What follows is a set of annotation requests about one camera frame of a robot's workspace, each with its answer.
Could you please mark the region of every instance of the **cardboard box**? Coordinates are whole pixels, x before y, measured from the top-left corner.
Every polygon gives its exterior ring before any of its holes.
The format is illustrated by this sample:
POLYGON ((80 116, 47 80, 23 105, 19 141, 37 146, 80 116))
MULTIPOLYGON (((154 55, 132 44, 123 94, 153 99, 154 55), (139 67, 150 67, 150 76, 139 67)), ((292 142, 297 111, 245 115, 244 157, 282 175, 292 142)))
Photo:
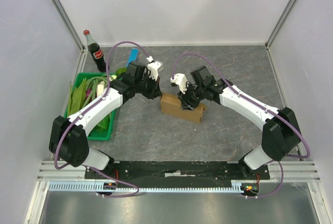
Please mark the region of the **cardboard box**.
POLYGON ((193 111, 183 110, 181 105, 181 101, 176 95, 171 95, 167 93, 162 94, 162 113, 188 121, 200 123, 205 108, 204 104, 200 103, 199 106, 196 107, 193 111))

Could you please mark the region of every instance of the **green plastic crate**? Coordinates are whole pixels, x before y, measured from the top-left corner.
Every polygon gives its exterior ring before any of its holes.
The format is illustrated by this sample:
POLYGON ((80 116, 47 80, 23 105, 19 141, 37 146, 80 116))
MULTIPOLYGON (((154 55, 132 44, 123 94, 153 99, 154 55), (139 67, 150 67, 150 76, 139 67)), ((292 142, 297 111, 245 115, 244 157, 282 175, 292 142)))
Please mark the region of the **green plastic crate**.
MULTIPOLYGON (((76 76, 75 82, 74 82, 73 90, 74 90, 74 87, 78 87, 81 84, 81 82, 83 81, 84 78, 90 79, 92 77, 101 77, 102 75, 104 75, 104 73, 84 73, 84 72, 78 73, 78 75, 76 76)), ((107 130, 103 130, 103 131, 92 130, 88 136, 88 140, 108 141, 110 139, 111 133, 112 133, 114 114, 115 114, 114 111, 112 111, 110 113, 109 128, 107 130)), ((67 109, 65 111, 64 117, 67 118, 67 109)))

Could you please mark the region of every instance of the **aluminum frame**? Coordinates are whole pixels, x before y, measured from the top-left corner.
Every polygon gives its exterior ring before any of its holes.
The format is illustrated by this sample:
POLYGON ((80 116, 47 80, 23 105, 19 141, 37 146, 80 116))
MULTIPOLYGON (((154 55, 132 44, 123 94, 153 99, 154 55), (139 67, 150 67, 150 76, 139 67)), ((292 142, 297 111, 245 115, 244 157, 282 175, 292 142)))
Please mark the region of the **aluminum frame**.
POLYGON ((52 3, 54 4, 56 10, 59 13, 59 16, 61 17, 63 23, 65 24, 65 26, 67 27, 69 33, 71 34, 71 36, 73 37, 73 40, 75 41, 76 45, 78 46, 78 48, 80 50, 84 50, 85 46, 82 43, 78 33, 75 30, 75 27, 73 26, 71 20, 69 19, 65 8, 63 7, 63 5, 61 4, 60 0, 51 0, 52 3))
MULTIPOLYGON (((65 161, 59 161, 59 165, 63 165, 65 161)), ((332 217, 328 206, 326 205, 325 195, 323 192, 323 187, 315 168, 313 161, 282 161, 281 162, 284 169, 284 183, 300 183, 307 182, 309 190, 311 193, 312 202, 314 204, 318 219, 321 224, 333 223, 332 217)), ((277 162, 269 164, 268 170, 271 175, 270 180, 263 180, 261 183, 278 183, 281 179, 280 166, 277 162)), ((30 203, 30 207, 25 218, 25 224, 35 224, 38 223, 42 209, 46 201, 46 195, 50 187, 50 183, 54 182, 68 182, 69 184, 77 185, 90 185, 95 182, 112 182, 111 180, 95 180, 95 179, 85 179, 85 167, 72 167, 66 166, 62 170, 57 170, 54 167, 54 161, 43 161, 40 172, 37 178, 37 183, 34 189, 33 197, 30 203)), ((255 180, 233 180, 232 183, 255 183, 255 180)), ((203 189, 200 192, 211 192, 211 189, 203 189)), ((166 189, 145 189, 146 192, 168 192, 166 189)), ((177 190, 170 189, 170 192, 177 192, 177 190)))
POLYGON ((270 48, 272 46, 273 41, 275 40, 276 36, 278 35, 280 29, 284 25, 285 21, 287 20, 291 10, 295 6, 297 0, 289 0, 285 9, 283 10, 279 20, 277 21, 271 35, 268 37, 268 40, 266 42, 266 48, 270 48))

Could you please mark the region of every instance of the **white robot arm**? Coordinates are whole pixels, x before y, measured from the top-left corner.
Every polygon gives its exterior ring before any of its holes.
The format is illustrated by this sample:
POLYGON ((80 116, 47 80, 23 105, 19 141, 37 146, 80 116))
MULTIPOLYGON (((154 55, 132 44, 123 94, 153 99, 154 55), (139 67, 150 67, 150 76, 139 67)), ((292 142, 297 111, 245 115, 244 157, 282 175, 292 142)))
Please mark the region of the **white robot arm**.
POLYGON ((65 129, 76 120, 75 125, 64 138, 59 150, 59 157, 73 167, 84 165, 99 170, 104 170, 109 163, 113 163, 112 157, 89 148, 87 136, 104 117, 126 103, 135 94, 140 93, 148 99, 161 96, 159 71, 162 70, 163 63, 153 61, 152 58, 149 58, 148 61, 150 62, 148 65, 138 61, 130 62, 126 73, 121 77, 122 79, 111 82, 106 95, 106 91, 104 91, 85 108, 70 115, 67 119, 62 116, 57 117, 53 122, 49 150, 56 153, 59 140, 65 129))
POLYGON ((285 107, 279 110, 278 108, 264 104, 246 95, 238 87, 229 82, 238 92, 238 94, 236 94, 222 79, 216 81, 214 76, 209 73, 206 66, 201 66, 193 70, 191 75, 195 84, 190 83, 185 75, 181 73, 171 78, 171 85, 179 86, 180 92, 178 93, 178 98, 181 100, 184 110, 193 110, 199 105, 201 100, 208 99, 240 113, 252 121, 263 132, 262 144, 239 161, 239 163, 243 165, 243 174, 245 176, 250 171, 258 169, 271 160, 280 161, 300 143, 299 138, 289 127, 267 112, 269 109, 280 115, 299 130, 296 117, 291 109, 285 107), (240 94, 252 99, 267 110, 260 109, 241 97, 240 94))

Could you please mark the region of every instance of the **white panel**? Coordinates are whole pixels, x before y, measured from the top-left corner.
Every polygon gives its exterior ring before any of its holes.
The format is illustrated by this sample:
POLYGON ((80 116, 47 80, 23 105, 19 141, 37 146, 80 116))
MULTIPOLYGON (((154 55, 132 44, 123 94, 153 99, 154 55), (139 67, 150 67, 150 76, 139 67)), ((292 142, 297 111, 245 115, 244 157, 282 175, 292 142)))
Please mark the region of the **white panel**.
POLYGON ((85 42, 264 43, 288 0, 61 0, 85 42))
POLYGON ((333 206, 333 0, 299 0, 272 46, 288 105, 296 112, 333 206))
POLYGON ((50 0, 0 0, 0 223, 23 223, 79 49, 50 0))

